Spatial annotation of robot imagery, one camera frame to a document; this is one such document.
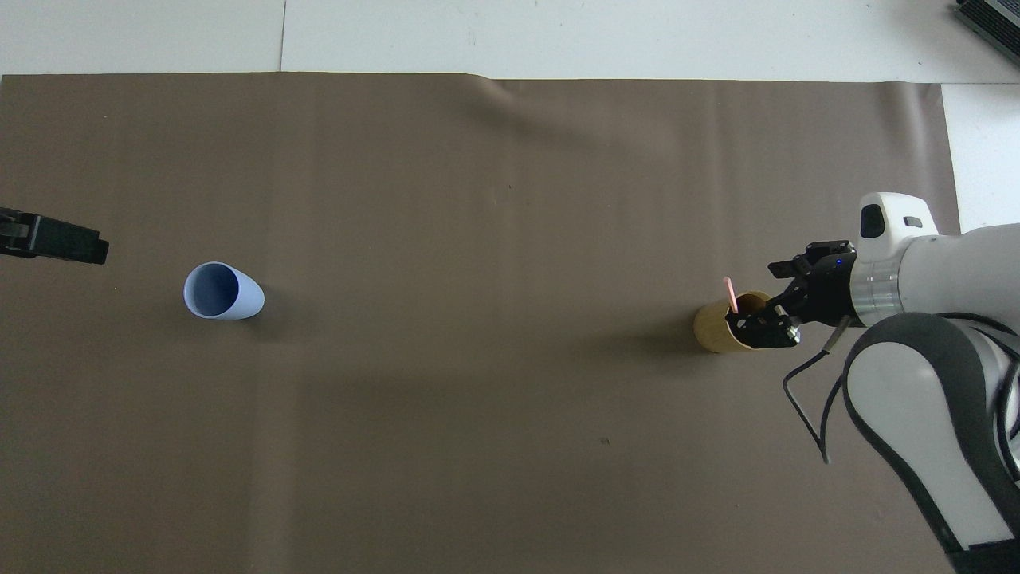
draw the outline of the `cable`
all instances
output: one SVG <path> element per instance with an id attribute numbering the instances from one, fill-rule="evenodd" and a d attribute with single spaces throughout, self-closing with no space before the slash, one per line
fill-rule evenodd
<path id="1" fill-rule="evenodd" d="M 987 325 L 997 331 L 1002 331 L 1004 333 L 1009 333 L 1010 335 L 1016 335 L 1016 331 L 1010 329 L 1009 327 L 1003 325 L 1002 323 L 996 321 L 994 319 L 988 319 L 987 317 L 975 315 L 973 313 L 939 313 L 938 317 L 942 319 L 962 319 L 964 321 L 973 321 L 974 323 L 981 323 Z"/>
<path id="2" fill-rule="evenodd" d="M 1006 465 L 1006 470 L 1010 473 L 1010 477 L 1014 482 L 1020 481 L 1020 465 L 1017 465 L 1016 457 L 1013 456 L 1012 446 L 1010 440 L 1016 437 L 1017 424 L 1011 425 L 1011 428 L 1006 427 L 1006 416 L 1009 413 L 1009 400 L 1010 392 L 1017 382 L 1017 373 L 1020 372 L 1020 351 L 1013 349 L 1006 342 L 1009 337 L 1003 337 L 1000 333 L 998 335 L 988 333 L 976 327 L 972 327 L 978 333 L 984 335 L 991 343 L 999 346 L 999 349 L 1003 351 L 1010 359 L 1013 361 L 1010 365 L 1010 370 L 1007 372 L 1005 382 L 1000 385 L 997 396 L 994 398 L 996 402 L 996 440 L 999 446 L 1000 455 L 1003 458 L 1003 463 Z"/>
<path id="3" fill-rule="evenodd" d="M 822 409 L 821 432 L 815 430 L 814 425 L 811 424 L 811 420 L 808 419 L 808 415 L 804 412 L 801 404 L 797 401 L 797 398 L 794 397 L 793 392 L 789 390 L 789 381 L 794 377 L 813 367 L 822 359 L 825 359 L 825 357 L 832 351 L 832 348 L 835 347 L 836 342 L 839 341 L 843 333 L 848 327 L 850 327 L 851 321 L 852 319 L 849 316 L 844 317 L 835 329 L 833 329 L 832 334 L 829 335 L 828 341 L 825 342 L 824 346 L 822 346 L 822 350 L 782 378 L 782 393 L 786 394 L 786 399 L 788 399 L 789 404 L 794 406 L 794 410 L 797 411 L 797 415 L 801 418 L 801 422 L 804 423 L 808 432 L 811 433 L 811 438 L 814 439 L 815 446 L 818 447 L 818 452 L 822 455 L 822 461 L 824 461 L 826 465 L 829 464 L 828 452 L 825 449 L 825 433 L 828 428 L 828 416 L 829 412 L 832 410 L 832 404 L 835 402 L 835 396 L 838 395 L 839 389 L 843 388 L 843 377 L 836 380 L 835 384 L 833 384 L 832 388 L 829 390 L 828 397 L 825 399 L 825 407 Z"/>
<path id="4" fill-rule="evenodd" d="M 1013 421 L 1013 428 L 1010 429 L 1010 440 L 1016 438 L 1017 434 L 1020 434 L 1020 416 L 1018 416 L 1016 420 Z"/>

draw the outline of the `white tile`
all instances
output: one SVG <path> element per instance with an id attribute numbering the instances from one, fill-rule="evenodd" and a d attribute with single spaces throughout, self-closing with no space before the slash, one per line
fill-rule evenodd
<path id="1" fill-rule="evenodd" d="M 949 0 L 288 0 L 283 68 L 1020 82 Z"/>
<path id="2" fill-rule="evenodd" d="M 0 1 L 0 73 L 279 68 L 284 0 Z"/>
<path id="3" fill-rule="evenodd" d="M 1020 222 L 1020 85 L 944 86 L 960 226 Z"/>

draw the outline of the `black device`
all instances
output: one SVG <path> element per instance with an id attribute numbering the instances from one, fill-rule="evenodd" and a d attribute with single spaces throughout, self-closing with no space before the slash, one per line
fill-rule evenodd
<path id="1" fill-rule="evenodd" d="M 110 244 L 99 231 L 53 217 L 0 207 L 0 254 L 103 264 Z"/>
<path id="2" fill-rule="evenodd" d="M 1020 0 L 957 0 L 953 11 L 968 28 L 1020 65 Z"/>

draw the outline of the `brown paper mat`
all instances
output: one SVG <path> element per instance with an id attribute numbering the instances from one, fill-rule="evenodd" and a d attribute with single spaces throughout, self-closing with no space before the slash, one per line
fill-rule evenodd
<path id="1" fill-rule="evenodd" d="M 937 86 L 4 76 L 0 204 L 111 247 L 0 260 L 0 570 L 949 572 L 786 404 L 826 329 L 690 329 L 882 190 L 958 231 Z M 206 260 L 263 313 L 192 317 Z"/>

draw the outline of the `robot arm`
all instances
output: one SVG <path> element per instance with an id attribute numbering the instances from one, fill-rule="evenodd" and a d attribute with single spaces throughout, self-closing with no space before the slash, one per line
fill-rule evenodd
<path id="1" fill-rule="evenodd" d="M 1020 572 L 1018 246 L 1020 224 L 942 236 L 923 200 L 872 193 L 857 247 L 771 263 L 786 291 L 727 316 L 755 348 L 793 347 L 811 321 L 869 328 L 847 360 L 847 409 L 961 573 Z"/>
<path id="2" fill-rule="evenodd" d="M 1016 463 L 1001 448 L 1014 425 L 998 424 L 1016 362 L 985 328 L 918 313 L 883 320 L 851 352 L 844 398 L 958 572 L 1020 572 Z"/>

